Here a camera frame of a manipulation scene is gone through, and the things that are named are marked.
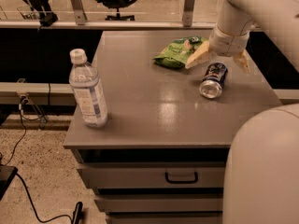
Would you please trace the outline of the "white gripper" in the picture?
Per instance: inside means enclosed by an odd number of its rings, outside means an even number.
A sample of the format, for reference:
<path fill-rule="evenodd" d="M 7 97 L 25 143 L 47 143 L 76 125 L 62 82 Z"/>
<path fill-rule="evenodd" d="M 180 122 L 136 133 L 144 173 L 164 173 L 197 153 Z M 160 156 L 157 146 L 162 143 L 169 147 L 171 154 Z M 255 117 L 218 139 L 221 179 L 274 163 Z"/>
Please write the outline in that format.
<path fill-rule="evenodd" d="M 185 68 L 190 69 L 209 60 L 211 51 L 219 56 L 233 57 L 235 64 L 245 73 L 249 74 L 249 63 L 244 51 L 249 40 L 249 33 L 244 35 L 227 35 L 218 27 L 214 27 L 209 41 L 204 41 L 188 58 Z"/>

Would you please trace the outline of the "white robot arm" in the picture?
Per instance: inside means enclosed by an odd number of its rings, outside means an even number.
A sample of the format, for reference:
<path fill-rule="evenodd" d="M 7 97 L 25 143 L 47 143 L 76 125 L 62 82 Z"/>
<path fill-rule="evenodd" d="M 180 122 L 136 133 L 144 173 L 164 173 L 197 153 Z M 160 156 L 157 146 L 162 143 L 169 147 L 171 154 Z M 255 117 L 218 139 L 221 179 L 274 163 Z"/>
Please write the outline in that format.
<path fill-rule="evenodd" d="M 299 71 L 298 0 L 224 0 L 209 49 L 241 54 L 257 23 Z M 299 104 L 249 119 L 230 146 L 222 224 L 299 224 Z"/>

